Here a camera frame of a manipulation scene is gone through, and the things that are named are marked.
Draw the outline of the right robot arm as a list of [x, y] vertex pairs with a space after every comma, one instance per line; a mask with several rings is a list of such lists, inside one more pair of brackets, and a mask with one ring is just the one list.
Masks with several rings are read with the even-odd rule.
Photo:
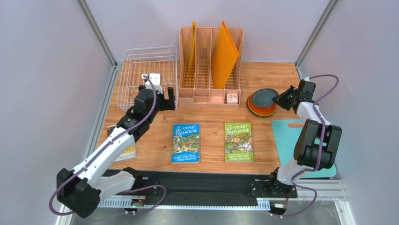
[[290, 86], [282, 94], [266, 88], [247, 98], [247, 108], [258, 116], [270, 115], [277, 106], [293, 110], [303, 121], [293, 151], [293, 158], [270, 173], [266, 190], [272, 197], [291, 197], [295, 182], [305, 174], [333, 166], [338, 151], [342, 129], [331, 124], [321, 113], [313, 93], [316, 85], [302, 82]]

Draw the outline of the lime green plate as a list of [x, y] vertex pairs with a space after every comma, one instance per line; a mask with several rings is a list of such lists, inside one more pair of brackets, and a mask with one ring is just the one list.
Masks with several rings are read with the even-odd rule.
[[275, 112], [276, 112], [276, 110], [274, 110], [274, 111], [272, 111], [270, 113], [266, 113], [266, 114], [259, 114], [259, 113], [256, 113], [256, 112], [253, 112], [253, 114], [255, 116], [258, 116], [258, 117], [269, 117], [269, 116], [273, 115]]

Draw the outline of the black plate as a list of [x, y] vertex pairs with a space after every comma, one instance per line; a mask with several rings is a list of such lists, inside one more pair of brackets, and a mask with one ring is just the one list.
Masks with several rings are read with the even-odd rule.
[[261, 89], [252, 94], [251, 103], [259, 108], [270, 107], [275, 104], [274, 98], [277, 96], [278, 92], [274, 89]]

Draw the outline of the orange plate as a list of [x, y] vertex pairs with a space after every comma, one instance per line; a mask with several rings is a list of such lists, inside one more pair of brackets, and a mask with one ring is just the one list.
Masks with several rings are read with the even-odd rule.
[[271, 106], [267, 106], [267, 107], [258, 107], [255, 106], [255, 104], [252, 102], [252, 94], [249, 95], [249, 97], [247, 98], [247, 100], [249, 100], [249, 105], [252, 109], [252, 111], [259, 113], [259, 114], [266, 114], [266, 113], [270, 113], [274, 110], [276, 110], [277, 105], [276, 104], [272, 104]]

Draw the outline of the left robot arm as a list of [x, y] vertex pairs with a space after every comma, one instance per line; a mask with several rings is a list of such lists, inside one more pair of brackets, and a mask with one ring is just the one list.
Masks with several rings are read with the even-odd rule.
[[81, 218], [87, 218], [102, 200], [130, 191], [142, 175], [127, 167], [116, 175], [103, 179], [102, 175], [128, 148], [133, 146], [148, 130], [159, 111], [175, 110], [173, 87], [167, 88], [168, 98], [162, 90], [139, 86], [134, 105], [117, 123], [111, 135], [87, 159], [73, 169], [61, 169], [56, 177], [57, 189], [51, 196], [51, 211], [61, 216], [52, 206], [53, 199], [68, 207]]

